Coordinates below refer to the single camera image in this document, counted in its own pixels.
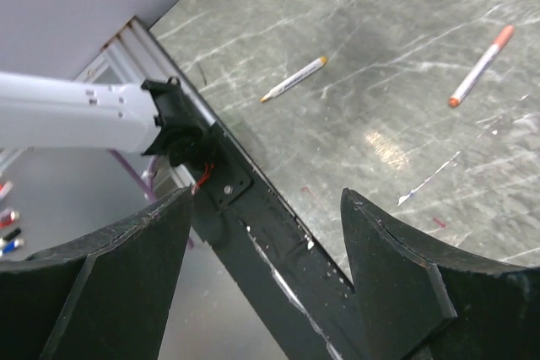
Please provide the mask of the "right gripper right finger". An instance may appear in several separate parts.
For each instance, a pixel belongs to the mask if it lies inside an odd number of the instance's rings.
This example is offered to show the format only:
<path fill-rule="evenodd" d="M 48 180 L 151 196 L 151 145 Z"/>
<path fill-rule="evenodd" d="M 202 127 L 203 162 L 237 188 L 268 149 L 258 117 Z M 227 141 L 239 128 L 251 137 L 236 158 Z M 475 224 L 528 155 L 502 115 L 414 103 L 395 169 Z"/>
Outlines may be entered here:
<path fill-rule="evenodd" d="M 341 219 L 369 358 L 538 358 L 536 267 L 444 243 L 350 189 Z"/>

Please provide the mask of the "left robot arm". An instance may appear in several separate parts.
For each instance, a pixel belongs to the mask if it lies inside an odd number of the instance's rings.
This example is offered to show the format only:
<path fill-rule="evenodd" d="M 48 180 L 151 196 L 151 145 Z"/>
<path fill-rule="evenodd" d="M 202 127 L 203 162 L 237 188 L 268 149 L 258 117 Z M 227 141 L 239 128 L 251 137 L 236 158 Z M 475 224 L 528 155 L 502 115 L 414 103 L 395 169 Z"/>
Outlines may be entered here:
<path fill-rule="evenodd" d="M 103 148 L 211 164 L 217 138 L 179 78 L 92 84 L 1 71 L 1 147 Z"/>

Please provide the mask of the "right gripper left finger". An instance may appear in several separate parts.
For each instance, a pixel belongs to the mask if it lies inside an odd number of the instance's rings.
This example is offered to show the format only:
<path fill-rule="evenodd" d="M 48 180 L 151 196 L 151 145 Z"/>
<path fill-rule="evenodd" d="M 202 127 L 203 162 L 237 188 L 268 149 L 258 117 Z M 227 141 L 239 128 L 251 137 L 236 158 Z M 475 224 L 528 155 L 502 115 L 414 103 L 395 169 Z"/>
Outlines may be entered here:
<path fill-rule="evenodd" d="M 175 191 L 121 221 L 1 264 L 4 359 L 155 359 L 192 217 Z"/>

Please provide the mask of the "white marker orange tip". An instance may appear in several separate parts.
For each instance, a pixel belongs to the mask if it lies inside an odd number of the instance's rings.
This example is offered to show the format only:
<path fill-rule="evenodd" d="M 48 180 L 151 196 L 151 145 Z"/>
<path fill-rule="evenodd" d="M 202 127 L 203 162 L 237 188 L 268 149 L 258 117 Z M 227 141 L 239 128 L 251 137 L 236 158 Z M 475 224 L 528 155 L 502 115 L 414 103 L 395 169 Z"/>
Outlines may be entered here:
<path fill-rule="evenodd" d="M 501 30 L 501 32 L 495 38 L 494 42 L 479 58 L 472 70 L 462 80 L 462 82 L 453 92 L 451 97 L 448 99 L 448 105 L 451 108 L 458 107 L 467 97 L 473 86 L 481 78 L 481 76 L 487 70 L 493 60 L 499 55 L 501 50 L 505 47 L 510 38 L 513 36 L 514 32 L 515 27 L 513 25 L 508 25 Z"/>

